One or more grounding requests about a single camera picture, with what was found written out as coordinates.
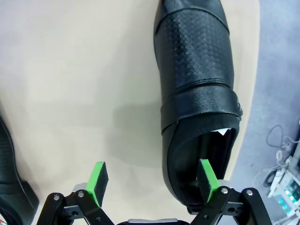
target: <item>black metal bracket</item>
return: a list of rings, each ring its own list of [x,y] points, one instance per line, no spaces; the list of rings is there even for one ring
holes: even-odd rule
[[[272,225],[255,188],[239,193],[233,188],[220,187],[190,225],[217,225],[222,216],[232,216],[238,225]]]
[[[233,216],[238,225],[272,225],[256,189],[247,188],[239,193],[225,186],[213,193],[208,204],[200,209],[190,225],[217,225],[223,215]],[[86,190],[78,190],[67,197],[61,193],[48,195],[37,225],[71,225],[80,218],[84,218],[89,225],[114,225]],[[167,225],[183,223],[187,224],[178,221]]]
[[[48,195],[37,225],[71,225],[81,218],[90,225],[114,225],[86,190]]]

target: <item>textured leather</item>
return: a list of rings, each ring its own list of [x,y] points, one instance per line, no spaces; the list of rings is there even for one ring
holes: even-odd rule
[[[0,118],[0,214],[8,224],[30,225],[38,204],[36,194],[18,174],[14,145]]]
[[[208,158],[217,178],[224,177],[242,116],[220,0],[161,0],[154,49],[165,183],[180,202],[197,209],[204,204],[196,180],[198,161]],[[225,135],[213,132],[222,128],[231,129]]]

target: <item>beige floor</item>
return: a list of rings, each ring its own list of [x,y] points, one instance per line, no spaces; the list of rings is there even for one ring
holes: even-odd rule
[[[229,178],[251,107],[259,3],[222,3],[244,110]],[[152,43],[156,7],[157,0],[1,3],[1,114],[19,173],[41,203],[51,192],[68,195],[89,179],[97,161],[106,161],[110,180],[103,208],[115,223],[192,219],[161,173],[160,84]]]

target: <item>black leather shoe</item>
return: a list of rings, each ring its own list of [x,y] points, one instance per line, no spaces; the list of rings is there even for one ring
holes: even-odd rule
[[[0,214],[7,224],[30,225],[38,204],[36,194],[18,174],[13,141],[0,118]]]
[[[220,0],[161,0],[154,27],[160,72],[163,173],[188,209],[205,203],[199,159],[225,175],[242,110],[233,91],[229,29]],[[225,134],[215,132],[223,128]]]

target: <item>gray carpet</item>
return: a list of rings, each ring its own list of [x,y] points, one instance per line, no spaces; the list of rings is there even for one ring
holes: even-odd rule
[[[241,191],[253,186],[255,175],[276,165],[276,148],[266,144],[269,130],[276,124],[284,135],[296,138],[300,118],[300,1],[260,0],[261,34],[257,79],[250,119],[231,183]],[[274,130],[270,142],[280,144]],[[269,189],[256,187],[272,220],[285,214]]]

